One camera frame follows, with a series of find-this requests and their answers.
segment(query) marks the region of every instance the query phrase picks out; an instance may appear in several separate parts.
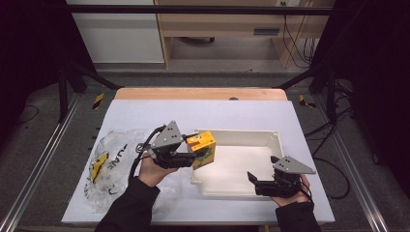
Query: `hand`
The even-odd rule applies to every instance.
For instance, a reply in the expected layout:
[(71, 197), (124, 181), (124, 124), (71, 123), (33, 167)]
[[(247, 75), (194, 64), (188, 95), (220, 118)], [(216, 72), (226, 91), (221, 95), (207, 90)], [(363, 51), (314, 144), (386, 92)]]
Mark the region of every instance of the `hand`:
[[(305, 192), (308, 192), (308, 188), (310, 187), (310, 183), (308, 182), (308, 178), (306, 177), (305, 174), (301, 174), (301, 179), (302, 183), (302, 189)], [(271, 197), (273, 201), (275, 201), (279, 207), (286, 206), (288, 204), (292, 204), (294, 202), (307, 202), (308, 198), (301, 192), (299, 191), (296, 193), (294, 196), (289, 197), (289, 198), (281, 198), (281, 197)]]
[(178, 168), (163, 169), (156, 165), (148, 153), (142, 155), (141, 168), (139, 169), (138, 179), (149, 187), (154, 187), (162, 181), (169, 173), (177, 171)]

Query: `aluminum rail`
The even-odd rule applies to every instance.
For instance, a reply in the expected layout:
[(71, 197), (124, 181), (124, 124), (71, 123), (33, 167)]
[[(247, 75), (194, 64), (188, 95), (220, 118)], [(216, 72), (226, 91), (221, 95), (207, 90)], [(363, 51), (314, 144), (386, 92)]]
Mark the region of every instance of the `aluminum rail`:
[(6, 217), (0, 223), (0, 231), (1, 232), (11, 232), (14, 231), (17, 227), (21, 216), (23, 215), (31, 197), (34, 194), (37, 186), (42, 179), (42, 176), (45, 172), (45, 169), (48, 166), (51, 158), (54, 155), (55, 150), (57, 149), (58, 144), (60, 143), (61, 138), (68, 127), (75, 110), (78, 106), (79, 100), (81, 99), (81, 94), (73, 94), (73, 100), (70, 105), (70, 111), (62, 123), (59, 123), (54, 130), (53, 135), (48, 140), (47, 145), (45, 146), (39, 160), (36, 163), (33, 171), (31, 172), (29, 178), (27, 179), (23, 189), (21, 190), (20, 194), (18, 195), (15, 203), (13, 204), (12, 208), (7, 213)]
[(248, 6), (44, 5), (44, 10), (87, 14), (346, 15), (333, 8)]
[[(322, 97), (313, 95), (314, 101), (317, 103), (320, 112), (322, 113), (323, 118), (326, 123), (329, 122), (326, 110), (325, 103)], [(349, 152), (347, 151), (346, 146), (343, 143), (343, 140), (340, 137), (340, 134), (335, 130), (333, 135), (334, 144), (338, 150), (338, 155), (343, 164), (346, 175), (349, 178), (349, 181), (352, 184), (353, 190), (356, 192), (356, 195), (359, 199), (359, 202), (362, 205), (363, 211), (366, 214), (368, 223), (375, 232), (387, 232), (389, 228), (383, 216), (381, 215), (379, 209), (377, 208), (376, 203), (374, 202), (373, 197), (371, 196), (370, 191), (368, 190), (365, 180), (362, 178), (362, 175), (359, 173), (358, 168), (356, 167), (354, 161), (352, 160)]]

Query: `white plastic container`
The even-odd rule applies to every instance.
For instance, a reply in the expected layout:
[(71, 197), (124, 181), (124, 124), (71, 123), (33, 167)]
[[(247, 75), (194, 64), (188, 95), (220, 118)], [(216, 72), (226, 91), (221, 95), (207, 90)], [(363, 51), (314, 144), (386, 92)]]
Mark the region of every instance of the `white plastic container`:
[(283, 158), (277, 131), (210, 131), (217, 141), (215, 159), (191, 172), (190, 182), (205, 196), (256, 196), (248, 172), (260, 181), (272, 181), (271, 156)]

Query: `clear plastic bag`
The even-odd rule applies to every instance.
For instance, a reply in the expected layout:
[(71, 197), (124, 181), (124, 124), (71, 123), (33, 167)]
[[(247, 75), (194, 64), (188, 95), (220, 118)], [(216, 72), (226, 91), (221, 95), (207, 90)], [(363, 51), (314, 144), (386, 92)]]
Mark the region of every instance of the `clear plastic bag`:
[[(94, 213), (106, 213), (111, 204), (128, 186), (135, 151), (138, 143), (147, 139), (147, 130), (111, 131), (103, 137), (91, 157), (89, 176), (84, 194)], [(176, 173), (166, 176), (158, 185), (160, 195), (153, 207), (153, 214), (166, 213), (179, 195), (180, 178)]]

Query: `black curtain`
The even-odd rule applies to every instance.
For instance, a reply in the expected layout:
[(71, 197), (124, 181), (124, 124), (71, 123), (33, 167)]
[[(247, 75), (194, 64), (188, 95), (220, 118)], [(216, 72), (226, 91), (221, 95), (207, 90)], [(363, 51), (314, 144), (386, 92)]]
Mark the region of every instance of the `black curtain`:
[[(95, 72), (71, 13), (50, 12), (44, 4), (65, 0), (0, 1), (0, 146), (6, 141), (27, 97), (58, 81), (63, 64), (76, 62)], [(84, 85), (79, 73), (70, 81)]]
[[(338, 0), (337, 7), (359, 9), (363, 0), (355, 2)], [(353, 84), (354, 112), (374, 155), (391, 168), (410, 197), (409, 5), (407, 0), (369, 0), (338, 44), (336, 56), (329, 58), (336, 77)], [(324, 59), (348, 21), (330, 17), (313, 65)], [(328, 73), (316, 78), (326, 79)]]

